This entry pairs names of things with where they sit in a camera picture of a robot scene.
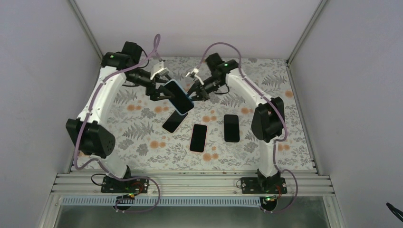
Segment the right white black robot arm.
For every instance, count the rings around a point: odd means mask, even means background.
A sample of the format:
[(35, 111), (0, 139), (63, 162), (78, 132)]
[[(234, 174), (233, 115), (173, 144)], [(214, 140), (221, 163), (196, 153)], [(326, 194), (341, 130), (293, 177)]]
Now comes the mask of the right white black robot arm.
[(207, 79), (198, 76), (197, 66), (187, 77), (195, 80), (188, 91), (193, 101), (206, 101), (210, 93), (216, 92), (221, 86), (228, 86), (242, 96), (249, 106), (254, 109), (251, 130), (259, 141), (259, 165), (257, 169), (258, 189), (262, 193), (270, 193), (280, 179), (280, 170), (275, 161), (275, 140), (285, 134), (284, 103), (280, 97), (271, 97), (246, 76), (240, 61), (223, 61), (219, 54), (209, 55), (205, 63), (211, 72)]

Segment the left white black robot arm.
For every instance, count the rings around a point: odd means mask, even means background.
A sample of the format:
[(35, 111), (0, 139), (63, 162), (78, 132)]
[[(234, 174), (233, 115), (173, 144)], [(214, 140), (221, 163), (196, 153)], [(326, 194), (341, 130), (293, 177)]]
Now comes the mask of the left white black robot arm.
[(132, 177), (128, 166), (113, 153), (115, 136), (105, 124), (111, 105), (125, 81), (146, 88), (146, 95), (152, 101), (167, 100), (173, 97), (164, 83), (142, 68), (144, 62), (156, 53), (154, 49), (141, 60), (144, 49), (134, 42), (125, 42), (119, 52), (108, 52), (102, 57), (101, 68), (95, 88), (77, 118), (68, 119), (67, 132), (75, 146), (73, 166), (82, 170), (91, 162), (97, 162), (110, 178), (113, 186), (120, 192), (127, 192), (132, 187)]

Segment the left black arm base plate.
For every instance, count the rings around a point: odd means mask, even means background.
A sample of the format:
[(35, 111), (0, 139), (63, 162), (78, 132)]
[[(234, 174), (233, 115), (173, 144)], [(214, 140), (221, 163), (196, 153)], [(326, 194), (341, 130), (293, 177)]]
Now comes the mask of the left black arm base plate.
[(138, 194), (147, 193), (149, 180), (134, 179), (129, 181), (118, 181), (111, 177), (104, 177), (101, 185), (102, 193), (123, 193), (123, 194)]

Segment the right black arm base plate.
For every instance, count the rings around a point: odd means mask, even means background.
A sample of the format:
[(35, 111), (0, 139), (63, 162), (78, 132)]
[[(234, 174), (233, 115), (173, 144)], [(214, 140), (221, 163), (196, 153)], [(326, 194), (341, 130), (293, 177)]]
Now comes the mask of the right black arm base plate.
[(242, 177), (240, 188), (243, 194), (286, 194), (288, 192), (284, 178), (260, 180), (257, 177)]

